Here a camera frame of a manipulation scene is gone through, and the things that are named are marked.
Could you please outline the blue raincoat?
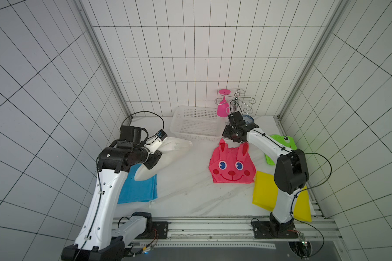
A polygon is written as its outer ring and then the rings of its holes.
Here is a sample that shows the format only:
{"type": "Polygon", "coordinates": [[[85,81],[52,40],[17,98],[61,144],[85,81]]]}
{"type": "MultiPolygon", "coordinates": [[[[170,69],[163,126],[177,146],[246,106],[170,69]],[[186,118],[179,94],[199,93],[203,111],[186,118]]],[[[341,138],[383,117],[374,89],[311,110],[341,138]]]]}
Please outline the blue raincoat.
{"type": "Polygon", "coordinates": [[[118,204],[150,202],[157,199],[157,175],[145,181],[135,181],[135,174],[140,164],[133,166],[121,189],[118,204]]]}

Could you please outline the white plastic perforated basket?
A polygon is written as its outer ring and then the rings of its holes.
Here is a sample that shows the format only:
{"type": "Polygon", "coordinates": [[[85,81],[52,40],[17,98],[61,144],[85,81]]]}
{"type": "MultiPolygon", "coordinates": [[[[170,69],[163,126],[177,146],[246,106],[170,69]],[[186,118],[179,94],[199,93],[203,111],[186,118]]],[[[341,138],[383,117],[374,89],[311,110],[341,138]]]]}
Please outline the white plastic perforated basket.
{"type": "Polygon", "coordinates": [[[170,131],[180,139],[219,142],[225,128],[225,118],[217,109],[179,106],[176,108],[170,131]]]}

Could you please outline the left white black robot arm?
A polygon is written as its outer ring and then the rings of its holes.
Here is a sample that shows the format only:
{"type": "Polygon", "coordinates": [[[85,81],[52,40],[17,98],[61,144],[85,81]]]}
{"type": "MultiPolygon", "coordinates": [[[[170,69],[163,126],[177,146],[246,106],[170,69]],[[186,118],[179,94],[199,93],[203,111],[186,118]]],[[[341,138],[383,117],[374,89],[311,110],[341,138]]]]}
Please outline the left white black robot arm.
{"type": "Polygon", "coordinates": [[[152,169],[159,164],[159,148],[167,137],[161,129],[153,137],[141,138],[145,128],[121,126],[120,138],[102,150],[96,159],[97,180],[83,227],[74,244],[63,249],[63,261],[120,261],[127,246],[138,236],[150,233],[149,213],[133,214],[113,230],[113,218],[119,195],[130,169],[143,164],[152,169]]]}

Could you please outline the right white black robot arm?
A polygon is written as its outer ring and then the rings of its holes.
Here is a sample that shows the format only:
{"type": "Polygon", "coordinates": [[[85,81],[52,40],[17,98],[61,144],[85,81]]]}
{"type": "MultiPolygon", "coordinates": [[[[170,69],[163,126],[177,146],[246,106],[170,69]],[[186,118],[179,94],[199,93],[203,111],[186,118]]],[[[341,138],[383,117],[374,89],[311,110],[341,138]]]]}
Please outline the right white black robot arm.
{"type": "Polygon", "coordinates": [[[247,142],[269,156],[275,163],[274,182],[278,195],[270,214],[269,232],[278,237],[294,226],[295,202],[309,180],[305,153],[277,142],[264,133],[257,124],[246,123],[240,112],[228,115],[223,137],[233,142],[247,142]]]}

